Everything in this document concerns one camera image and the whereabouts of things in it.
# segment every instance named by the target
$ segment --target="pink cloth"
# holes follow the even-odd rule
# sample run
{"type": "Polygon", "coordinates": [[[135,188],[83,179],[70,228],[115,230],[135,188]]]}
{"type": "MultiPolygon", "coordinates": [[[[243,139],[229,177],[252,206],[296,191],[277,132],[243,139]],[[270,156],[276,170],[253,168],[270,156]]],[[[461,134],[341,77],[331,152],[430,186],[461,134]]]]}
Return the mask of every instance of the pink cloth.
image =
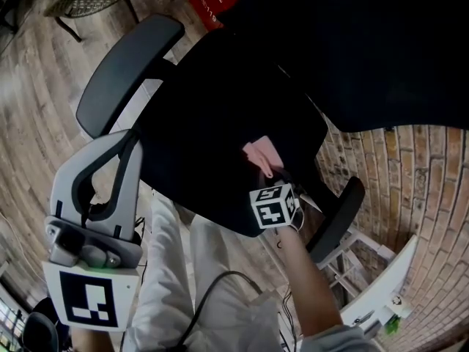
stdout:
{"type": "Polygon", "coordinates": [[[248,155],[248,160],[264,172],[265,177],[273,177],[272,168],[284,168],[284,162],[267,136],[249,142],[243,147],[243,151],[248,155]]]}

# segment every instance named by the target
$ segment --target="brick wall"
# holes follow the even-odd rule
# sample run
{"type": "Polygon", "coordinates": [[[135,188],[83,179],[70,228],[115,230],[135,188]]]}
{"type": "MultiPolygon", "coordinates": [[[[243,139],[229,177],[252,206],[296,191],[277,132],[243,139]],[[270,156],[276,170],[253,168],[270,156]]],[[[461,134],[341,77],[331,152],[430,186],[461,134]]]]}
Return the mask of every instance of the brick wall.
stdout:
{"type": "MultiPolygon", "coordinates": [[[[402,294],[415,307],[389,351],[430,351],[469,326],[469,132],[428,125],[329,132],[317,156],[337,195],[350,176],[366,196],[354,224],[395,252],[412,234],[416,255],[402,294]]],[[[365,246],[358,256],[376,277],[383,262],[365,246]]]]}

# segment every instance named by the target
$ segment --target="sleeve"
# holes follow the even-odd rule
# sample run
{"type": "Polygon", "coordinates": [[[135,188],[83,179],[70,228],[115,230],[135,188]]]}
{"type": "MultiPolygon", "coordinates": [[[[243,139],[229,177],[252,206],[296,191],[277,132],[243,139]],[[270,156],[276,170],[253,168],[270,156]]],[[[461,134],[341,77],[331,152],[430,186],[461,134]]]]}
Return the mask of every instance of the sleeve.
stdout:
{"type": "Polygon", "coordinates": [[[359,327],[334,326],[303,340],[300,352],[379,352],[359,327]]]}

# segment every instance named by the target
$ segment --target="wooden floor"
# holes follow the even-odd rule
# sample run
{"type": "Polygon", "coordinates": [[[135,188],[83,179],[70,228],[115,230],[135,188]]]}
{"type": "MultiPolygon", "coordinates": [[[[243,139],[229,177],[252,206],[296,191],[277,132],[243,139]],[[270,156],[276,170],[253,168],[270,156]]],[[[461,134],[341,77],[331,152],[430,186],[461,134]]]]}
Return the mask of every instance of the wooden floor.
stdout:
{"type": "MultiPolygon", "coordinates": [[[[75,120],[81,93],[106,53],[134,26],[125,4],[115,4],[101,13],[68,21],[84,38],[77,43],[52,19],[41,15],[46,2],[34,0],[23,11],[19,32],[13,38],[2,32],[0,40],[0,211],[15,229],[26,257],[12,229],[0,218],[0,263],[11,263],[2,280],[33,306],[46,294],[40,262],[48,256],[43,221],[53,177],[89,140],[75,120]]],[[[166,56],[173,62],[206,32],[186,0],[132,2],[140,19],[163,13],[184,24],[185,36],[166,56]]],[[[158,86],[157,81],[145,81],[114,130],[129,128],[158,86]]],[[[115,163],[96,180],[101,197],[109,191],[113,170],[115,163]]],[[[148,216],[150,197],[150,190],[143,185],[139,215],[148,216]]],[[[187,247],[184,226],[182,236],[187,247]]],[[[263,290],[276,292],[280,302],[287,284],[260,242],[229,231],[224,237],[232,269],[248,274],[263,290]]],[[[275,237],[268,237],[276,247],[275,237]]],[[[186,255],[190,273],[189,257],[186,255]]]]}

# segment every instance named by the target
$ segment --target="black armrest pad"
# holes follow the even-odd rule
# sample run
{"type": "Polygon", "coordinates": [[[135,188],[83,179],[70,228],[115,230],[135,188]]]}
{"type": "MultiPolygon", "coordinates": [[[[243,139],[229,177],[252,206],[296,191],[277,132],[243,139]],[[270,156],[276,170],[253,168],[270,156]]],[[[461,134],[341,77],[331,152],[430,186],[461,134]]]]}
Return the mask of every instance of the black armrest pad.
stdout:
{"type": "Polygon", "coordinates": [[[162,59],[184,35],[184,26],[153,15],[126,34],[108,52],[81,96],[76,118],[93,138],[107,134],[145,79],[147,69],[162,59]]]}
{"type": "Polygon", "coordinates": [[[339,244],[360,209],[365,188],[360,179],[351,177],[336,204],[336,212],[324,220],[306,249],[315,263],[320,263],[339,244]]]}

